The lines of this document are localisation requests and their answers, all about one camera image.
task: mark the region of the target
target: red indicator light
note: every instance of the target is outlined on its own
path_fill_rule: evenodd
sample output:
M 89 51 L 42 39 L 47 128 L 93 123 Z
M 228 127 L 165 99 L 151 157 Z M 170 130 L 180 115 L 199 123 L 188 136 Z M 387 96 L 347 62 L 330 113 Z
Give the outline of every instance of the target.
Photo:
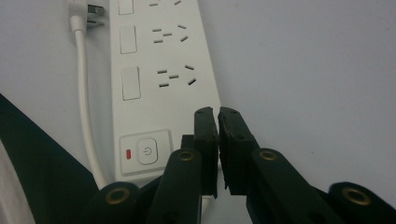
M 131 149 L 126 149 L 126 159 L 130 160 L 132 158 L 132 152 Z

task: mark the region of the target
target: power button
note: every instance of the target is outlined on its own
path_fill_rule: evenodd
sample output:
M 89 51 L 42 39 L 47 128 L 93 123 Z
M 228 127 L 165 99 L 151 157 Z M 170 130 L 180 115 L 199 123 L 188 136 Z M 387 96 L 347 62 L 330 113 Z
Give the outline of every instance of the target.
M 142 139 L 137 143 L 137 147 L 140 163 L 148 165 L 158 160 L 157 142 L 154 139 Z

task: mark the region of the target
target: white cable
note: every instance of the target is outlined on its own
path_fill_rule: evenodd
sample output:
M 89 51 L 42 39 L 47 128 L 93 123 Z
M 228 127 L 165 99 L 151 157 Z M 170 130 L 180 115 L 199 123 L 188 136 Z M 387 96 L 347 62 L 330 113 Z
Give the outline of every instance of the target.
M 82 135 L 84 137 L 85 149 L 87 151 L 93 178 L 98 188 L 102 189 L 107 185 L 107 182 L 100 169 L 95 143 L 93 142 L 90 106 L 88 101 L 88 70 L 85 33 L 82 30 L 76 30 L 74 33 L 78 50 L 78 101 Z

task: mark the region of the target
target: power strip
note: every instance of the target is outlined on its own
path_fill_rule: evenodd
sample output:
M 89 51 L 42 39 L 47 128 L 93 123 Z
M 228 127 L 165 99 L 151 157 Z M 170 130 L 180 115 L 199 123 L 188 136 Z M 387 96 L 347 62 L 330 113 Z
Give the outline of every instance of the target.
M 163 173 L 193 113 L 219 94 L 197 0 L 110 1 L 116 181 Z

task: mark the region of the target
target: power cord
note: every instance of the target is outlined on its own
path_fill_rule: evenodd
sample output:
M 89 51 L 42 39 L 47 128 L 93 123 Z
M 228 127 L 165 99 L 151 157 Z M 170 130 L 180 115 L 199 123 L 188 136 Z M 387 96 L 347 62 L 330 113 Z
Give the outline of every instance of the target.
M 95 179 L 97 187 L 102 189 L 108 182 L 100 168 L 95 143 L 93 141 L 88 100 L 88 69 L 85 34 L 87 33 L 88 12 L 104 14 L 105 11 L 102 7 L 88 5 L 86 0 L 65 1 L 67 1 L 67 23 L 69 24 L 70 31 L 75 35 L 78 50 L 78 102 L 82 135 L 93 178 Z

